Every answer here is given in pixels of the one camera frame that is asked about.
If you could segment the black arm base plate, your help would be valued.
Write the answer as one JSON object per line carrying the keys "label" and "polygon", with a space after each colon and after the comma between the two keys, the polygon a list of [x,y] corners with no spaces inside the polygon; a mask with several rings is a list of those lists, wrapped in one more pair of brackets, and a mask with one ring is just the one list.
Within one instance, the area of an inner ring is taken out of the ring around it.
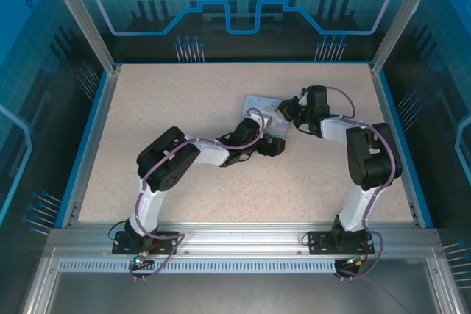
{"label": "black arm base plate", "polygon": [[362,231],[357,232],[308,232],[310,255],[361,255],[374,254],[372,236]]}
{"label": "black arm base plate", "polygon": [[127,231],[119,231],[113,239],[112,254],[118,255],[168,255],[177,244],[176,232],[157,232],[155,239],[147,235],[134,235]]}

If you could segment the long aluminium base rail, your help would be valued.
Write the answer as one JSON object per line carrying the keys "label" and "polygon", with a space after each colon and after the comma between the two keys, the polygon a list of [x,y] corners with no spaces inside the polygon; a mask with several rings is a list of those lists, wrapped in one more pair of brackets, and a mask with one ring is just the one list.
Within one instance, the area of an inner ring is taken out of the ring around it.
{"label": "long aluminium base rail", "polygon": [[[53,229],[49,233],[43,255],[45,257],[108,258],[112,241],[107,237],[107,224],[80,224],[67,229]],[[177,251],[178,257],[308,257],[306,233],[329,231],[329,222],[271,222],[271,223],[208,223],[167,222],[159,231],[184,234]],[[441,255],[442,245],[435,229],[423,229],[411,222],[372,223],[370,228],[379,232],[384,257],[428,258]]]}

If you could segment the aluminium table side rail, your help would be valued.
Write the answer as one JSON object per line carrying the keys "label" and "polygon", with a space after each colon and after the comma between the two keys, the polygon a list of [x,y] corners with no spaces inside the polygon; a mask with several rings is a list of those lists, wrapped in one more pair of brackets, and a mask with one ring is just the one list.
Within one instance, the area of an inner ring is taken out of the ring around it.
{"label": "aluminium table side rail", "polygon": [[390,109],[389,102],[387,100],[386,91],[383,88],[380,77],[377,74],[373,73],[372,68],[369,68],[369,69],[372,76],[372,84],[375,88],[375,92],[376,92],[378,102],[380,105],[380,110],[382,112],[384,121],[390,126],[391,134],[392,134],[392,137],[394,138],[394,143],[397,149],[397,156],[399,157],[399,160],[402,164],[402,173],[399,180],[402,183],[402,186],[403,186],[406,198],[407,198],[408,208],[412,217],[412,222],[415,227],[422,228],[422,222],[420,220],[420,216],[417,214],[417,196],[415,193],[414,186],[411,183],[410,173],[408,170],[406,159],[404,157],[399,135],[398,135],[395,123],[394,123],[392,111]]}
{"label": "aluminium table side rail", "polygon": [[105,127],[107,120],[107,114],[110,109],[110,105],[113,99],[114,90],[118,81],[118,77],[121,71],[121,66],[119,65],[116,68],[116,75],[109,78],[109,82],[105,86],[105,90],[102,95],[102,99],[99,103],[97,110],[96,118],[92,126],[91,134],[88,140],[87,147],[85,149],[85,156],[83,158],[78,178],[74,186],[72,202],[73,205],[68,207],[67,212],[67,221],[68,225],[64,228],[68,228],[73,218],[74,208],[76,203],[81,203],[85,198],[86,190],[88,183],[91,177],[91,172],[93,169],[94,160],[96,158],[96,153],[99,148],[99,143],[102,137],[102,132]]}

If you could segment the blue circuit print panel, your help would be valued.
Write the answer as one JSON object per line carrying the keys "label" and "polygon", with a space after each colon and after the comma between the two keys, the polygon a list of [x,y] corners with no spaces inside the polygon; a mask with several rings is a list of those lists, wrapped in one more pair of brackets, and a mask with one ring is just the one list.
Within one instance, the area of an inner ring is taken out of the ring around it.
{"label": "blue circuit print panel", "polygon": [[0,314],[20,314],[105,71],[64,0],[0,0]]}
{"label": "blue circuit print panel", "polygon": [[471,0],[422,0],[382,67],[448,262],[471,314]]}

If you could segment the grey metal floor panel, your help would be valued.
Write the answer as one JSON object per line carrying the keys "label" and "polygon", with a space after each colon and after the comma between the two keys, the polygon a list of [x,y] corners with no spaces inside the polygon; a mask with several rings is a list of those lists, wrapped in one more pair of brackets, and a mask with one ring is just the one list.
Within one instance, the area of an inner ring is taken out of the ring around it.
{"label": "grey metal floor panel", "polygon": [[421,265],[387,261],[368,280],[325,274],[60,274],[48,314],[440,314]]}

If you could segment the blue table side strip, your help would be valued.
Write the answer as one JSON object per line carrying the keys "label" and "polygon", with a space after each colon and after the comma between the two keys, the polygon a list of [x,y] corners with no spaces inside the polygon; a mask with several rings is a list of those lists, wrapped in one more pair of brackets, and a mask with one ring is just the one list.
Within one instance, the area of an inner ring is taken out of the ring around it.
{"label": "blue table side strip", "polygon": [[99,103],[102,99],[105,86],[109,82],[109,78],[110,78],[110,75],[106,71],[104,71],[100,79],[95,98],[93,99],[91,110],[89,112],[88,119],[84,128],[84,132],[82,134],[82,138],[79,144],[79,148],[77,150],[77,155],[74,160],[74,164],[72,166],[67,185],[65,187],[65,192],[63,194],[63,199],[60,205],[60,209],[58,211],[58,214],[56,216],[55,223],[53,226],[54,229],[64,228],[68,225],[68,221],[67,221],[68,207],[73,205],[72,196],[73,196],[74,186],[76,184],[79,170],[80,170],[83,158],[85,156],[85,149],[87,147],[88,140],[89,140],[91,130],[92,130],[92,126],[96,118]]}
{"label": "blue table side strip", "polygon": [[433,229],[435,225],[433,223],[431,214],[428,209],[425,195],[423,193],[422,186],[420,184],[419,177],[417,175],[417,170],[414,166],[414,162],[413,162],[411,152],[406,141],[404,130],[400,123],[399,115],[398,115],[397,108],[395,106],[395,103],[392,97],[391,90],[389,88],[388,82],[386,80],[386,77],[383,71],[380,71],[378,76],[380,77],[383,88],[386,91],[387,100],[389,102],[389,106],[392,111],[394,123],[397,129],[398,135],[399,135],[404,157],[406,159],[408,170],[410,173],[411,183],[413,184],[414,189],[415,189],[415,193],[417,196],[417,214],[420,216],[420,220],[422,222],[422,228]]}

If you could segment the cartoon print tin box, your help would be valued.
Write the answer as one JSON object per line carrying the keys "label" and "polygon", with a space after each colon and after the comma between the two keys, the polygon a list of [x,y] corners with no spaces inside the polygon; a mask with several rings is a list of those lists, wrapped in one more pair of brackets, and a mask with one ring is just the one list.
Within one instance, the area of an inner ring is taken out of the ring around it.
{"label": "cartoon print tin box", "polygon": [[264,132],[271,137],[286,139],[290,123],[277,109],[280,102],[279,99],[248,95],[242,108],[242,117],[249,118],[251,114],[263,115],[268,119]]}

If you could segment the aluminium frame post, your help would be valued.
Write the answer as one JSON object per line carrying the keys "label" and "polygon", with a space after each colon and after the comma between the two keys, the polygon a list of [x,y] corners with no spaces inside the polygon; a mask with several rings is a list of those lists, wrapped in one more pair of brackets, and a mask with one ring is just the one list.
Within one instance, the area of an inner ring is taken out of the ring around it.
{"label": "aluminium frame post", "polygon": [[102,65],[111,76],[116,75],[116,64],[107,49],[99,30],[82,0],[63,0],[81,29],[85,39]]}
{"label": "aluminium frame post", "polygon": [[400,39],[401,34],[405,30],[412,15],[418,8],[422,0],[404,0],[401,4],[391,26],[389,27],[386,35],[384,36],[380,46],[373,57],[370,71],[373,76],[378,76],[380,70],[386,63],[389,55]]}

